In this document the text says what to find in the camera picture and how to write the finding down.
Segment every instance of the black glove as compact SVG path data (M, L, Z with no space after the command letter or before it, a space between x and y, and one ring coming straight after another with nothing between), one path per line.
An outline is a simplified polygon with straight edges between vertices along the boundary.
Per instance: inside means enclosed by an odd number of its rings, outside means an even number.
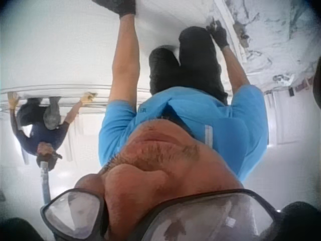
M220 21L211 22L211 24L207 26L206 29L210 32L220 49L223 49L225 46L229 45L226 38L226 30L222 27Z
M123 17L127 14L136 14L136 0L92 0Z

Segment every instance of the black pants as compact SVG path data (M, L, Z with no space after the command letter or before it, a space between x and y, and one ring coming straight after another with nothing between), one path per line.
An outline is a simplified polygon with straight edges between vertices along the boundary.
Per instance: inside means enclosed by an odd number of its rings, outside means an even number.
M44 113L47 107L39 106L41 98L28 98L27 103L22 105L17 113L19 126L24 127L34 123L44 122Z
M227 104L228 94L221 82L221 66L216 59L209 32L200 27L183 30L179 37L180 63L173 52L157 48L149 56L150 92L156 94L175 86L198 89Z
M28 98L17 113L20 127L43 123L47 129L54 130L60 124L58 101L60 97L49 97L49 106L40 106L42 98Z

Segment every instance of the blue t-shirt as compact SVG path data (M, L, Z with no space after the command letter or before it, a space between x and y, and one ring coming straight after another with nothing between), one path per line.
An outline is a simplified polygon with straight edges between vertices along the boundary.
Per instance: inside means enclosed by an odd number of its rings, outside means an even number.
M141 123L158 118L171 106L198 141L209 145L243 181L267 147L268 125L264 96L253 85L244 85L230 106L199 90L173 87L155 94L136 112L126 101L112 101L99 133L99 160L105 165L125 145Z
M27 137L23 132L18 132L17 139L26 152L36 155L40 142L50 143L53 149L57 150L63 143L68 128L67 122L63 122L54 130L49 130L44 123L38 122L32 125L30 137Z

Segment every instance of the safety goggles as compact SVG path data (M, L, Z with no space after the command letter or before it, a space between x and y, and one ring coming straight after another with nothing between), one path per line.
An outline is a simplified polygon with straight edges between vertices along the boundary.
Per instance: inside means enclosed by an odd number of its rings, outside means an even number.
M106 240L103 197L70 189L41 209L49 229L64 240ZM153 208L127 240L273 240L282 220L261 196L246 189L197 194Z

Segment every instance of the work glove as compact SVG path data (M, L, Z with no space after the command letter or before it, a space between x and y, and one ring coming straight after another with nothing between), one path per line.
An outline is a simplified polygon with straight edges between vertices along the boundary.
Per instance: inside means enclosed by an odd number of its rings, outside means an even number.
M84 93L84 95L80 98L80 102L82 102L83 104L89 104L91 103L94 98L97 96L96 93L90 93L90 92L86 92Z
M9 109L15 109L17 104L19 103L20 97L15 92L8 92L8 103L9 103Z
M211 24L206 27L206 29L208 32L210 32L220 49L223 49L224 47L229 45L229 43L227 42L226 30L222 27L220 21L213 20Z
M136 0L92 0L119 15L136 14Z

